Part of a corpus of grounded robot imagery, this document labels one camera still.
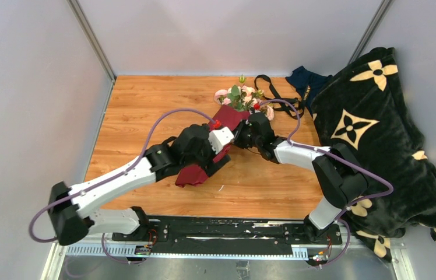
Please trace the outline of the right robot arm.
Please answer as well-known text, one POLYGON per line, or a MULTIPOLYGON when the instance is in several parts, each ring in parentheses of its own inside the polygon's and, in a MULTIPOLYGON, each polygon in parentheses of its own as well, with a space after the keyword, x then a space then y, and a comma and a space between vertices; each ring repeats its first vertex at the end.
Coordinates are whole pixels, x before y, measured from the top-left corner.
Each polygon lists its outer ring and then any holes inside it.
POLYGON ((288 142, 259 113, 242 120, 233 134, 238 148, 256 148, 267 161, 315 173, 323 197, 304 219, 303 235, 310 243, 321 242, 342 210, 368 189, 368 176, 358 170, 359 162, 344 144, 320 147, 288 142))

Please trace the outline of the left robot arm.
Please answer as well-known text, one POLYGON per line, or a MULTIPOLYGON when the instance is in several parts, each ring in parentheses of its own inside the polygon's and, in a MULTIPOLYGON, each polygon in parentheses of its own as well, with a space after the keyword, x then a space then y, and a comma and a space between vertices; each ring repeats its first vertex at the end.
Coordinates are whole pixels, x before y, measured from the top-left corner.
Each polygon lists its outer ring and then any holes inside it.
POLYGON ((131 190, 176 176, 191 165, 214 175, 230 160, 229 156, 219 161, 215 158, 233 139, 227 127, 211 131, 207 125, 194 124, 107 174, 70 187, 63 181, 57 183, 50 193, 53 207, 47 211, 57 242, 67 246, 98 233, 121 233, 144 240, 150 227, 140 207, 106 210, 101 206, 131 190))

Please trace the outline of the dark red wrapping paper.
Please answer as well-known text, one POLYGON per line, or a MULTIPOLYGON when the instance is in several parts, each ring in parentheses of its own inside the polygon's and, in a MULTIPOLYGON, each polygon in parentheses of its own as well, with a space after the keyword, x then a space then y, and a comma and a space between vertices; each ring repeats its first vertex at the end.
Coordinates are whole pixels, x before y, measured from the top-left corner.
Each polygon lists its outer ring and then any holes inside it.
MULTIPOLYGON (((212 117, 213 121, 208 122, 208 130, 212 132, 219 128, 227 127, 230 131, 234 131, 241 121, 248 119, 250 114, 251 113, 247 110, 237 111, 228 105, 221 105, 212 117)), ((204 148, 197 150, 197 148, 192 146, 191 152, 204 152, 204 160, 197 161, 183 168, 177 176, 175 185, 185 187, 203 184, 230 161, 230 157, 228 156, 230 146, 230 143, 224 145, 220 152, 213 150, 211 145, 209 145, 208 150, 204 148)))

